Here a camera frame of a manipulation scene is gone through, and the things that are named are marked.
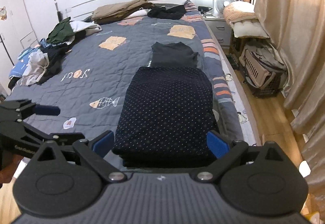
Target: hand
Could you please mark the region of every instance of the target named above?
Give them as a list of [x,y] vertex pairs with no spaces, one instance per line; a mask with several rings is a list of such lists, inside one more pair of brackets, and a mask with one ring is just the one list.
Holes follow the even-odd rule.
[[13,155],[11,164],[9,164],[7,167],[0,171],[0,184],[6,184],[11,182],[12,177],[14,176],[14,173],[17,170],[17,167],[22,158],[23,157],[20,155]]

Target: fan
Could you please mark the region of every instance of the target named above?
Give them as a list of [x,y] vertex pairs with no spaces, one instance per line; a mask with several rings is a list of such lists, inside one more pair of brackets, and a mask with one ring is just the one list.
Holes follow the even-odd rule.
[[224,8],[236,0],[213,0],[213,15],[215,17],[223,17]]

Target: wardrobe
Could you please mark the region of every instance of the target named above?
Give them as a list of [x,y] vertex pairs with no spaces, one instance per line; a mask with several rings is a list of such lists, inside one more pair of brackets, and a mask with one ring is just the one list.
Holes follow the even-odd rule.
[[23,0],[0,0],[6,18],[0,17],[0,83],[8,93],[9,73],[24,48],[35,46],[36,35],[30,24]]

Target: wooden floor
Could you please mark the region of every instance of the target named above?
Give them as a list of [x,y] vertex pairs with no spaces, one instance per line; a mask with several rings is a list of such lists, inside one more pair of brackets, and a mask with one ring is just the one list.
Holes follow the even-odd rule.
[[[240,81],[243,77],[236,71]],[[273,140],[285,151],[293,163],[298,166],[302,161],[299,148],[304,145],[302,135],[293,133],[290,122],[294,116],[291,111],[283,109],[284,98],[281,93],[277,97],[255,98],[246,84],[242,84],[251,105],[261,142]],[[19,209],[12,197],[12,185],[6,184],[0,189],[0,224],[8,224],[19,216]]]

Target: white nightstand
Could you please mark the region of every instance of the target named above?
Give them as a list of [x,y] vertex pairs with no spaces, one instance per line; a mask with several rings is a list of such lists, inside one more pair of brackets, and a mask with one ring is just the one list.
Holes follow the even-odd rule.
[[225,19],[207,16],[204,18],[204,20],[211,28],[219,44],[221,46],[226,46],[225,48],[228,48],[230,46],[231,28],[225,22]]

